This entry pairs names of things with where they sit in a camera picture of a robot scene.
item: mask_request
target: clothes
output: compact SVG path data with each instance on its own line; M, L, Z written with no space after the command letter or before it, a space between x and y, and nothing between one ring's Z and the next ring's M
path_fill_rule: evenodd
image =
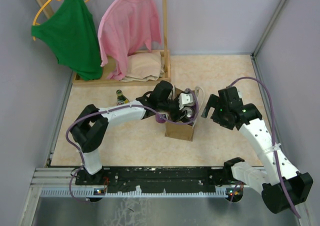
M144 44L151 51L152 41L161 44L159 16L154 0L115 0L101 19L98 40L103 67L107 55L113 57L116 69L108 79L126 76L128 55Z
M161 73L164 73L164 69L160 52L142 52L128 57L128 69L121 81L155 81Z
M84 0L64 0L51 18L32 26L31 34L50 47L59 64L70 67L82 79L101 78L99 42Z

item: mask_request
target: wooden frame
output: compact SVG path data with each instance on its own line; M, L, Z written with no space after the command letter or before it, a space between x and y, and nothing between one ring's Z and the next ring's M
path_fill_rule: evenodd
M39 4L39 6L42 7L48 0L36 0L36 1ZM54 14L54 11L50 7L50 5L45 7L43 12L47 18L50 18ZM170 51L168 50L168 39L167 39L167 34L168 34L167 0L162 0L162 16L163 16L163 50L153 50L153 52L160 51L161 53L161 58L163 59L163 62L164 62L164 77L161 77L156 81L149 80L147 82L141 82L141 81L122 82L122 81L117 81L113 79L107 79L107 75L111 73L114 70L114 68L111 67L111 70L110 70L110 67L107 68L105 66L103 67L103 75L100 79L84 81L77 74L75 74L72 81L73 85L74 86L93 86L93 85L146 86L146 85L154 85L161 80L170 82L171 81L171 65L170 65ZM137 51L136 53L143 53L143 52L147 52L147 51Z

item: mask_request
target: gray floor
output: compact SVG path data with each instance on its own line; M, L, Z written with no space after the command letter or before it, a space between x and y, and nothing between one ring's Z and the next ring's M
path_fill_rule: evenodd
M104 198L85 204L71 198L41 198L33 226L295 226L293 213L273 214L245 189L242 200L224 198Z

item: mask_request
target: cardboard box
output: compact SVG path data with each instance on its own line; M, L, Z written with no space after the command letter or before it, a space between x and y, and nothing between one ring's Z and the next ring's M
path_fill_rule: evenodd
M181 89L173 87L173 97L177 97L178 94L182 92ZM174 123L166 122L165 123L165 136L178 140L187 140L192 141L194 138L196 122L192 125L177 125Z

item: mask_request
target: wooden tray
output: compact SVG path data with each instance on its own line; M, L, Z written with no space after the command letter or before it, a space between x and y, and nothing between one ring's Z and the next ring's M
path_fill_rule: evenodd
M147 50L137 51L135 54L146 53ZM164 75L160 77L158 80L148 80L146 82L141 81L130 81L130 82L122 82L114 79L107 79L107 76L116 68L116 61L112 57L108 57L108 64L103 67L102 77L100 79L88 80L84 81L80 76L75 73L72 83L73 86L148 86L148 85L156 85L159 81L171 81L171 65L170 65L170 51L167 51L167 63L165 60L165 51L164 50L153 50L152 52L160 52L161 61L164 63Z

